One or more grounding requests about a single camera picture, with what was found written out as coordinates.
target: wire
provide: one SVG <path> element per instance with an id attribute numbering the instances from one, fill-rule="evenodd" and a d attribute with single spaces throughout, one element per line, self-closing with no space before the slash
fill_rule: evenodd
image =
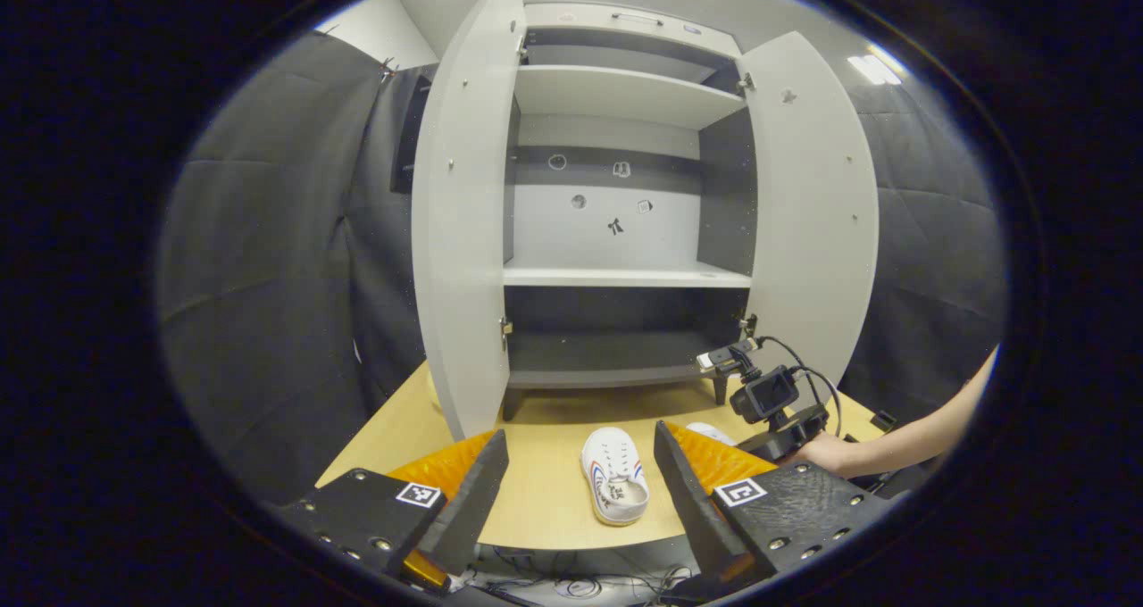
<path id="1" fill-rule="evenodd" d="M 798 368 L 801 368 L 802 370 L 809 373 L 810 375 L 816 375 L 821 377 L 822 382 L 825 382 L 825 385 L 830 388 L 830 397 L 833 398 L 833 407 L 837 407 L 838 409 L 838 426 L 837 429 L 834 429 L 833 436 L 841 437 L 841 400 L 838 399 L 838 390 L 833 386 L 833 382 L 830 382 L 829 377 L 814 370 L 812 367 L 799 366 Z"/>
<path id="2" fill-rule="evenodd" d="M 754 337 L 754 343 L 758 344 L 758 348 L 762 348 L 762 344 L 766 343 L 766 342 L 774 342 L 775 344 L 777 344 L 780 346 L 783 346 L 788 351 L 788 353 L 790 356 L 792 356 L 792 358 L 794 359 L 794 361 L 798 362 L 798 366 L 804 367 L 804 368 L 806 367 L 806 362 L 802 361 L 801 358 L 798 357 L 798 353 L 793 352 L 793 349 L 790 348 L 789 345 L 786 345 L 786 343 L 783 342 L 783 340 L 778 340 L 777 337 L 770 337 L 769 335 L 764 335 L 761 337 Z M 814 401 L 816 404 L 821 405 L 822 404 L 822 398 L 817 397 L 817 388 L 814 386 L 814 380 L 813 378 L 809 380 L 809 390 L 810 390 L 810 392 L 814 393 Z"/>
<path id="3" fill-rule="evenodd" d="M 613 553 L 623 559 L 623 561 L 630 565 L 632 568 L 642 572 L 645 575 L 640 576 L 634 574 L 597 574 L 586 572 L 574 572 L 572 570 L 572 567 L 575 566 L 575 562 L 580 557 L 578 553 L 574 551 L 572 552 L 572 560 L 568 562 L 567 567 L 557 570 L 555 564 L 559 560 L 560 554 L 566 553 L 562 551 L 558 551 L 553 554 L 552 560 L 549 564 L 550 575 L 544 575 L 544 573 L 541 569 L 538 569 L 538 567 L 536 567 L 535 562 L 529 557 L 527 566 L 529 567 L 529 570 L 531 573 L 536 574 L 537 577 L 528 578 L 526 577 L 528 575 L 528 572 L 521 569 L 520 566 L 515 564 L 514 559 L 511 559 L 502 554 L 497 546 L 493 546 L 491 549 L 493 552 L 496 554 L 496 557 L 502 559 L 502 561 L 504 561 L 505 564 L 510 565 L 515 570 L 515 573 L 520 575 L 520 577 L 506 578 L 502 581 L 486 582 L 485 584 L 479 584 L 475 582 L 478 572 L 473 567 L 472 568 L 473 575 L 465 582 L 465 586 L 469 586 L 469 584 L 473 584 L 477 586 L 481 586 L 488 591 L 510 594 L 510 591 L 506 591 L 507 589 L 527 589 L 544 583 L 552 583 L 553 585 L 552 589 L 555 591 L 555 593 L 560 596 L 585 599 L 585 598 L 596 598 L 597 596 L 601 594 L 604 592 L 604 585 L 630 586 L 632 596 L 638 598 L 638 594 L 636 593 L 636 583 L 638 583 L 647 588 L 647 590 L 652 592 L 653 598 L 646 602 L 646 605 L 652 605 L 657 602 L 658 599 L 662 598 L 662 596 L 670 589 L 669 584 L 671 584 L 671 582 L 676 580 L 684 580 L 678 577 L 678 573 L 680 570 L 682 569 L 687 570 L 688 576 L 686 577 L 690 577 L 694 575 L 693 572 L 690 570 L 690 567 L 687 567 L 686 565 L 677 565 L 672 567 L 671 570 L 668 572 L 665 576 L 657 576 L 655 574 L 649 573 L 645 567 L 638 565 L 634 560 L 628 558 L 623 553 L 620 553 L 617 550 L 613 549 L 612 550 Z M 625 580 L 625 582 L 612 582 L 606 578 L 615 578 L 615 580 L 623 578 Z M 588 588 L 588 590 L 585 591 L 580 591 L 580 590 L 573 591 L 572 586 L 580 582 L 589 583 L 591 586 Z"/>

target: cabinet door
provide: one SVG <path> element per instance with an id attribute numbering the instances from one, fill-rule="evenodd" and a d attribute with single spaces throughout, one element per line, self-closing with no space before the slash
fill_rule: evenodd
<path id="1" fill-rule="evenodd" d="M 758 158 L 758 233 L 746 314 L 836 383 L 853 356 L 877 265 L 877 182 L 841 82 L 797 32 L 737 62 Z M 760 367 L 792 364 L 780 346 Z M 808 389 L 796 405 L 810 404 Z M 823 392 L 824 386 L 818 386 Z"/>
<path id="2" fill-rule="evenodd" d="M 417 312 L 441 410 L 457 440 L 490 430 L 507 383 L 504 163 L 522 0 L 480 0 L 441 58 L 413 176 Z"/>

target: human hand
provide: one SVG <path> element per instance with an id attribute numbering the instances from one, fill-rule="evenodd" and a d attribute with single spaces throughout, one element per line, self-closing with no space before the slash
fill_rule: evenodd
<path id="1" fill-rule="evenodd" d="M 847 442 L 825 431 L 818 433 L 792 455 L 782 460 L 781 464 L 790 462 L 813 462 L 822 469 L 840 478 L 853 478 L 852 468 L 856 462 L 857 444 Z"/>

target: black curtain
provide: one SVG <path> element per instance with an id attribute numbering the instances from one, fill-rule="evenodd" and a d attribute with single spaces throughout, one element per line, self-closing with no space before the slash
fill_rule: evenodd
<path id="1" fill-rule="evenodd" d="M 869 313 L 839 386 L 901 423 L 936 410 L 1000 341 L 1004 231 L 988 168 L 927 99 L 847 88 L 877 175 L 880 240 Z"/>
<path id="2" fill-rule="evenodd" d="M 374 199 L 402 77 L 303 34 L 217 111 L 168 201 L 158 294 L 169 372 L 201 437 L 259 500 L 312 488 L 383 388 L 423 360 L 407 233 L 386 246 L 401 245 L 386 231 L 407 227 L 408 195 Z"/>

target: door hinge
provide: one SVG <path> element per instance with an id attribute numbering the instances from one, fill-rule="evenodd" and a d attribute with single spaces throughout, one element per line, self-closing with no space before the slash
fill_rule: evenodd
<path id="1" fill-rule="evenodd" d="M 754 89 L 754 78 L 751 78 L 750 71 L 743 74 L 742 79 L 740 79 L 738 94 L 745 96 L 748 89 Z"/>
<path id="2" fill-rule="evenodd" d="M 754 330 L 758 329 L 758 316 L 751 314 L 748 318 L 738 320 L 738 328 L 746 334 L 746 337 L 753 337 Z"/>
<path id="3" fill-rule="evenodd" d="M 512 334 L 512 321 L 506 318 L 501 318 L 501 350 L 507 351 L 507 336 Z"/>

